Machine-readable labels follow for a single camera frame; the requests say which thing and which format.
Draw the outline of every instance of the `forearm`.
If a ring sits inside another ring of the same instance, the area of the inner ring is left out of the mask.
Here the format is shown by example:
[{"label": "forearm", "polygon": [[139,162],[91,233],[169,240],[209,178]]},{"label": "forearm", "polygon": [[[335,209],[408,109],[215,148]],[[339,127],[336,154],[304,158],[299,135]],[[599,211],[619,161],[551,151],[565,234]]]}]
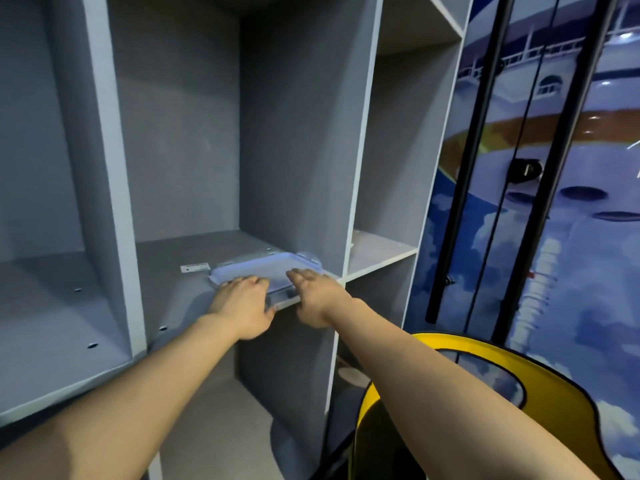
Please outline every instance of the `forearm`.
[{"label": "forearm", "polygon": [[0,452],[0,477],[139,480],[183,407],[235,341],[225,322],[199,320]]},{"label": "forearm", "polygon": [[332,325],[429,478],[595,478],[546,430],[360,300]]}]

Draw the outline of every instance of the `black pole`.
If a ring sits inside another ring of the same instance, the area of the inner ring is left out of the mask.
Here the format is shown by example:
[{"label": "black pole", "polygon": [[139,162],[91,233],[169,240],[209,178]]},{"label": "black pole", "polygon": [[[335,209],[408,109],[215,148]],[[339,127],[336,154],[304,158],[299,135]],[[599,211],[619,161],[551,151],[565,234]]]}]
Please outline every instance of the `black pole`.
[{"label": "black pole", "polygon": [[566,102],[558,118],[545,170],[540,179],[540,187],[533,200],[531,214],[513,265],[509,284],[500,304],[500,313],[491,337],[495,344],[504,345],[511,329],[617,4],[618,0],[596,1],[582,51],[576,60],[575,73],[569,86]]},{"label": "black pole", "polygon": [[513,9],[514,0],[499,0],[498,10],[493,21],[491,37],[489,37],[489,46],[484,55],[484,63],[482,74],[480,76],[480,84],[478,86],[478,94],[474,112],[471,115],[467,141],[462,151],[462,160],[460,161],[460,170],[458,172],[458,181],[456,189],[453,192],[453,201],[451,202],[451,210],[447,220],[447,227],[444,231],[440,256],[436,265],[436,274],[431,288],[431,296],[429,298],[429,306],[425,320],[428,323],[436,323],[438,320],[438,312],[442,302],[442,295],[447,280],[449,266],[453,257],[453,249],[460,231],[460,222],[462,220],[462,211],[467,202],[467,194],[469,192],[469,184],[471,183],[471,174],[476,164],[476,154],[480,146],[480,138],[484,129],[484,121],[486,113],[489,110],[491,94],[495,78],[502,68],[502,60],[500,59],[500,49],[504,42],[504,37],[509,26],[511,11]]}]

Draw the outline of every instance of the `left hand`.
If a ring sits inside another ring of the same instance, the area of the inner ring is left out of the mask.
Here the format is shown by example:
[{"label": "left hand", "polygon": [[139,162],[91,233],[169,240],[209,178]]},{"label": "left hand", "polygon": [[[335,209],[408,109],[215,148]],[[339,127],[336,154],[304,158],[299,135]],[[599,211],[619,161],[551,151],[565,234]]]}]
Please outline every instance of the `left hand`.
[{"label": "left hand", "polygon": [[269,280],[248,276],[223,283],[209,307],[209,315],[228,321],[239,340],[254,339],[267,331],[276,309],[264,311]]}]

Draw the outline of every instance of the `white label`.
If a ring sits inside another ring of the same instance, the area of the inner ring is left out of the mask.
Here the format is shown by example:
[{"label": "white label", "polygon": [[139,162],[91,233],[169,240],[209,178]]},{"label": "white label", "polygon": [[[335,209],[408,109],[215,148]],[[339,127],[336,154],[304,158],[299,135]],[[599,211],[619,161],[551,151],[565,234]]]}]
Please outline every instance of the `white label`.
[{"label": "white label", "polygon": [[209,267],[208,262],[201,262],[199,264],[185,264],[184,266],[180,266],[180,270],[183,273],[194,273],[195,271],[209,271],[211,268]]}]

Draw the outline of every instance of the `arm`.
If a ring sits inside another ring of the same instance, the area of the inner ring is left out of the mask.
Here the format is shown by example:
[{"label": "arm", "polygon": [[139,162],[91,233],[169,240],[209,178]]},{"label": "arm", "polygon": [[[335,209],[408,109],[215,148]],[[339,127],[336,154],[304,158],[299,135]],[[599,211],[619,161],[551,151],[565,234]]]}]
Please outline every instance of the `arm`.
[{"label": "arm", "polygon": [[222,355],[268,329],[268,286],[255,276],[224,284],[180,337],[0,451],[0,478],[140,480]]},{"label": "arm", "polygon": [[295,270],[289,279],[300,320],[337,330],[429,478],[596,480],[538,423],[331,278]]}]

